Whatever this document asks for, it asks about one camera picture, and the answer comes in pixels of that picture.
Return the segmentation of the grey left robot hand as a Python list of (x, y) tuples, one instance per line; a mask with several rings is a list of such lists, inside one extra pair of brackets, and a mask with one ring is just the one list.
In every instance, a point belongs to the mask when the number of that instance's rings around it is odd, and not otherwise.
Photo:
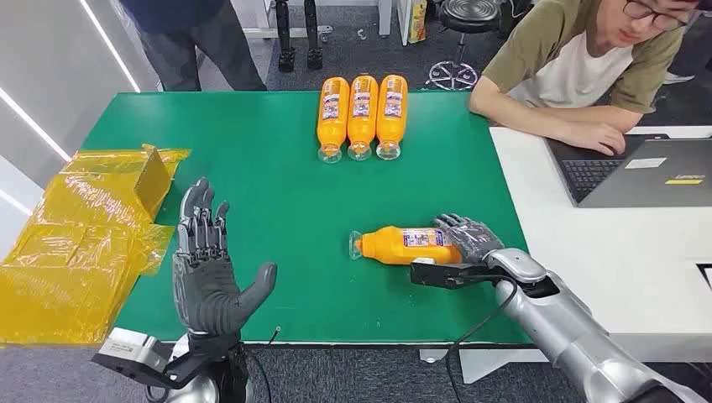
[(214, 196), (206, 177), (184, 194), (172, 280), (175, 309), (184, 327), (192, 334), (225, 336), (239, 333), (273, 292), (278, 265), (263, 263), (251, 285), (238, 287), (228, 251), (229, 203), (214, 209)]

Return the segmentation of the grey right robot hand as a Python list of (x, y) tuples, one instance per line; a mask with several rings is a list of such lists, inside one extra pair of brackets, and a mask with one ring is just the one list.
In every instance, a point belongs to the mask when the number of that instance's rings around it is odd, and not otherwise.
[(464, 263), (479, 264), (489, 252), (505, 247), (489, 227), (470, 217), (454, 213), (440, 214), (432, 223), (444, 232), (459, 251)]

